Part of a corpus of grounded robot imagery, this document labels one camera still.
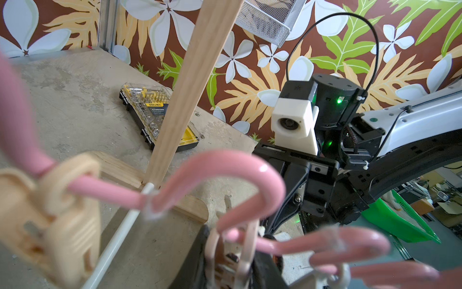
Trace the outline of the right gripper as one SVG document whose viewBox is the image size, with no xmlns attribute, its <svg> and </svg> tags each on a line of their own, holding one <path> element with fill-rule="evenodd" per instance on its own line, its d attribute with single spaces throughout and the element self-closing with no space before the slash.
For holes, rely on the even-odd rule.
<svg viewBox="0 0 462 289">
<path fill-rule="evenodd" d="M 281 207 L 261 221 L 266 235 L 273 235 L 292 217 L 298 216 L 304 234 L 323 225 L 347 225 L 357 220 L 365 202 L 349 183 L 339 176 L 335 160 L 259 143 L 253 155 L 272 165 L 282 177 L 286 195 Z"/>
</svg>

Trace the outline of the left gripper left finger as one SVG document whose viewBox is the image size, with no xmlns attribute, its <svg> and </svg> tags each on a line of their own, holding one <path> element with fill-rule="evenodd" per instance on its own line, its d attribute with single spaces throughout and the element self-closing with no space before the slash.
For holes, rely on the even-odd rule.
<svg viewBox="0 0 462 289">
<path fill-rule="evenodd" d="M 206 289 L 205 246 L 210 235 L 208 225 L 203 225 L 196 235 L 178 274 L 168 289 Z"/>
</svg>

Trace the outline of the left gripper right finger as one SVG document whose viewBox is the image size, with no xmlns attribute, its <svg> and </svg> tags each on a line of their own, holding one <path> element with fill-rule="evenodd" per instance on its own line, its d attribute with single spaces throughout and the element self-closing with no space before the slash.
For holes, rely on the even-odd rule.
<svg viewBox="0 0 462 289">
<path fill-rule="evenodd" d="M 288 289 L 284 281 L 282 256 L 272 256 L 256 252 L 251 267 L 251 289 Z"/>
</svg>

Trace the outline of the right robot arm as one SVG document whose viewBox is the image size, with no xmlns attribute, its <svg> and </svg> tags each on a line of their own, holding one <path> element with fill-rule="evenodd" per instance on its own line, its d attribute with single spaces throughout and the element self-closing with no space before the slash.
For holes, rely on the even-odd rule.
<svg viewBox="0 0 462 289">
<path fill-rule="evenodd" d="M 368 92 L 317 73 L 289 80 L 271 121 L 273 144 L 254 154 L 280 173 L 281 207 L 262 220 L 266 234 L 295 215 L 305 232 L 347 225 L 385 193 L 462 158 L 462 82 L 382 110 L 359 113 Z"/>
</svg>

